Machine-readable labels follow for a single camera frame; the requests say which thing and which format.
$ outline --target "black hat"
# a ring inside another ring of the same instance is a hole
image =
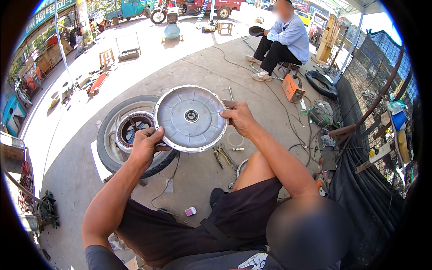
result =
[[[259,37],[264,35],[264,28],[259,27],[259,26],[252,26],[251,28],[249,28],[249,34],[254,36],[254,37]]]

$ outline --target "white sneaker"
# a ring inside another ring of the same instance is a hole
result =
[[[260,64],[260,65],[263,62],[263,61],[259,61],[258,59],[255,59],[252,55],[246,55],[245,58],[249,62],[255,62],[255,63]]]
[[[262,82],[262,81],[271,81],[271,76],[269,75],[269,73],[265,70],[257,73],[257,74],[252,74],[252,78],[258,82]]]

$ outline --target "light blue shirt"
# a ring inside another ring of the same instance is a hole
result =
[[[306,64],[309,60],[308,34],[303,21],[296,14],[285,24],[276,21],[270,29],[270,33],[267,34],[267,39],[279,41],[281,44],[286,45],[303,64]]]

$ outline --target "black shorts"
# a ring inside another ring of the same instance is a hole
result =
[[[281,187],[272,178],[224,194],[197,228],[129,200],[116,233],[147,265],[156,268],[188,255],[264,249],[267,222]]]

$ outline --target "yellow vehicle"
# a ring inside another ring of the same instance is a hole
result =
[[[303,21],[305,26],[308,26],[312,20],[312,14],[310,14],[310,13],[304,13],[304,12],[301,12],[299,10],[294,10],[294,13],[300,17],[300,19]]]

